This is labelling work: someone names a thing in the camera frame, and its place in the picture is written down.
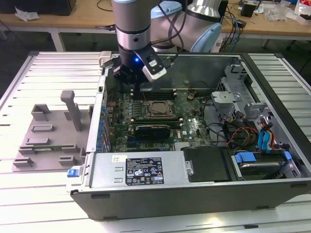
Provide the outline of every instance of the paper on table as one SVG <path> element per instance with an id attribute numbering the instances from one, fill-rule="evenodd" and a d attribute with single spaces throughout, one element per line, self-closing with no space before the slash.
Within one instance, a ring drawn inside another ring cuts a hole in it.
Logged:
<path id="1" fill-rule="evenodd" d="M 289 10 L 286 14 L 285 14 L 285 17 L 287 18 L 291 18 L 293 20 L 296 20 L 298 15 L 295 14 L 295 11 L 293 11 L 292 9 Z"/>
<path id="2" fill-rule="evenodd" d="M 15 7 L 16 13 L 15 16 L 21 20 L 27 22 L 28 20 L 40 19 L 37 12 L 24 12 Z"/>

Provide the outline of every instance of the wooden table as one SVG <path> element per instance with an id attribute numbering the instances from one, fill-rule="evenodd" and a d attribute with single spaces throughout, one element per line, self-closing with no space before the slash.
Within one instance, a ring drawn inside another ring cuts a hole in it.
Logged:
<path id="1" fill-rule="evenodd" d="M 99 9 L 98 0 L 77 0 L 70 16 L 39 15 L 40 19 L 24 22 L 14 14 L 0 14 L 0 20 L 12 31 L 48 32 L 57 51 L 66 51 L 61 33 L 114 33 L 96 26 L 114 24 L 112 12 Z M 112 9 L 110 0 L 103 0 L 100 7 Z M 7 29 L 0 23 L 0 31 Z"/>
<path id="2" fill-rule="evenodd" d="M 108 26 L 114 24 L 112 12 L 97 8 L 98 0 L 77 0 L 76 6 L 70 16 L 40 15 L 39 20 L 24 22 L 13 14 L 0 14 L 0 19 L 10 27 L 12 31 L 49 32 L 52 35 L 57 51 L 65 51 L 65 46 L 60 33 L 113 33 L 107 30 L 96 29 L 96 26 Z M 232 7 L 237 0 L 229 0 L 230 11 L 237 19 L 247 23 L 241 37 L 260 39 L 289 39 L 311 40 L 311 27 L 301 25 L 295 20 L 286 22 L 269 22 L 263 14 L 253 14 L 251 18 L 242 17 L 237 6 Z M 100 6 L 111 9 L 110 0 L 103 0 Z M 231 31 L 231 23 L 228 19 L 223 21 L 223 29 L 220 36 L 224 38 Z M 0 31 L 6 28 L 0 25 Z"/>
<path id="3" fill-rule="evenodd" d="M 311 40 L 311 27 L 301 25 L 297 21 L 288 18 L 287 21 L 269 22 L 264 14 L 255 14 L 251 18 L 241 16 L 238 6 L 234 5 L 238 0 L 229 0 L 229 9 L 236 17 L 246 22 L 246 26 L 241 34 L 242 38 L 264 39 L 262 44 L 266 47 L 270 39 L 280 40 Z M 219 41 L 222 41 L 231 32 L 232 24 L 229 19 L 225 18 L 222 23 L 222 33 Z"/>

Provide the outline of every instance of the aluminum extrusion table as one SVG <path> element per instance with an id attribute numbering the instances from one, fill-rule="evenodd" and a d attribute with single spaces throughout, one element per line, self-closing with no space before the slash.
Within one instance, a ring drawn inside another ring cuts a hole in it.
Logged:
<path id="1" fill-rule="evenodd" d="M 68 178 L 65 171 L 12 173 L 12 161 L 32 119 L 30 111 L 33 104 L 47 103 L 51 110 L 63 110 L 65 105 L 59 96 L 64 89 L 75 91 L 75 102 L 80 109 L 87 109 L 94 103 L 101 75 L 98 55 L 97 52 L 41 52 L 39 55 L 29 56 L 1 99 L 0 232 L 288 233 L 311 230 L 311 194 L 298 196 L 272 210 L 96 222 L 88 219 L 86 213 L 66 192 Z M 266 73 L 271 85 L 283 79 L 291 82 L 291 86 L 304 83 L 284 59 L 276 58 L 273 54 L 250 55 L 260 70 Z M 264 63 L 267 58 L 273 64 Z M 282 71 L 279 75 L 276 72 L 268 75 L 268 71 L 275 70 Z M 306 89 L 309 86 L 278 88 L 280 90 L 275 91 L 284 104 L 288 104 L 287 108 L 293 115 L 310 117 L 311 104 L 309 99 L 305 99 L 310 98 Z M 298 89 L 303 93 L 292 91 Z M 289 100 L 286 99 L 288 91 L 292 97 Z M 300 101 L 297 99 L 299 96 L 304 98 Z M 304 103 L 303 106 L 309 108 L 292 108 L 290 104 L 294 103 L 293 100 L 297 101 L 294 106 Z M 308 132 L 307 127 L 301 127 L 305 133 Z"/>

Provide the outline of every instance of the power supply label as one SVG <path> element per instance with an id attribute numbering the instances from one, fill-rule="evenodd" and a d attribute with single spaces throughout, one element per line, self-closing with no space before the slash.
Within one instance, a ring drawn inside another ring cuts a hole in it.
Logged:
<path id="1" fill-rule="evenodd" d="M 126 159 L 125 183 L 127 185 L 163 184 L 161 158 Z"/>

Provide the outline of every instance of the motherboard chip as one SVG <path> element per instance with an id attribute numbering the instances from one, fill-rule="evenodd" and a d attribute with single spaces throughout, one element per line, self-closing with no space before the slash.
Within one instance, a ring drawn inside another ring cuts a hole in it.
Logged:
<path id="1" fill-rule="evenodd" d="M 171 101 L 148 101 L 147 118 L 174 118 Z"/>

